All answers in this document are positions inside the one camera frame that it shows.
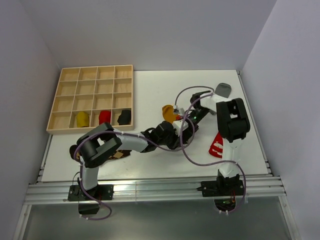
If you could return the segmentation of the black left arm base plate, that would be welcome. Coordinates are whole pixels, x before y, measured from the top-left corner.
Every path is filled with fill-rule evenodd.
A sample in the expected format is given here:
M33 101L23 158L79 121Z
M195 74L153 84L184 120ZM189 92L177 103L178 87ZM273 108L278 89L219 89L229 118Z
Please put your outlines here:
M113 199L114 186L112 184L100 185L86 190L86 192L92 197L99 201L108 201ZM91 201L92 199L83 193L79 185L71 185L69 188L69 193L67 200L69 202L78 201Z

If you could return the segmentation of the mustard yellow striped sock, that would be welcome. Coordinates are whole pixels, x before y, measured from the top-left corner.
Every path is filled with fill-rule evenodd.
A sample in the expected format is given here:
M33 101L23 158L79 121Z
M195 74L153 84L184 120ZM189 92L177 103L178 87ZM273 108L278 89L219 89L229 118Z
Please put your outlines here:
M178 115L174 113L173 106L167 104L162 107L162 116L165 121L172 124L174 121L176 121Z

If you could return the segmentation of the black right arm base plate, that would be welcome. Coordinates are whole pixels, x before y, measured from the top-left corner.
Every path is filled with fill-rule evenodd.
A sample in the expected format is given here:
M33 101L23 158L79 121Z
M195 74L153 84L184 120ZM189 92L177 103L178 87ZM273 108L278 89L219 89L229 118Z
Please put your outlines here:
M213 180L202 181L196 190L201 192L203 197L231 197L242 196L245 187L242 180L233 183Z

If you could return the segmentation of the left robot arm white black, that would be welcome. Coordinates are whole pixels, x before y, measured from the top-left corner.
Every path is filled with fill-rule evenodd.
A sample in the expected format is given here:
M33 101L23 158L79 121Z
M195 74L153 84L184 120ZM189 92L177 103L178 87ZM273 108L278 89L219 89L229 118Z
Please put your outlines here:
M149 153L159 146L176 150L180 145L178 132L168 121L138 133L122 133L109 123L103 123L69 147L70 157L81 166L79 194L86 200L96 197L99 167L114 160L118 152Z

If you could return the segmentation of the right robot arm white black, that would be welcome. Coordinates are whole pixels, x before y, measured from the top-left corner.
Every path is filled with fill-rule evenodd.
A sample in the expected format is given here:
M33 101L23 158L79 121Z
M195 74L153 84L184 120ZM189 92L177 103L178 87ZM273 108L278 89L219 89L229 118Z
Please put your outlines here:
M222 138L222 159L216 180L202 181L198 191L203 197L236 197L246 195L247 180L240 167L240 148L251 129L243 99L229 99L211 91L197 92L190 99L191 107L197 113L191 118L200 121L212 110L216 112L217 129Z

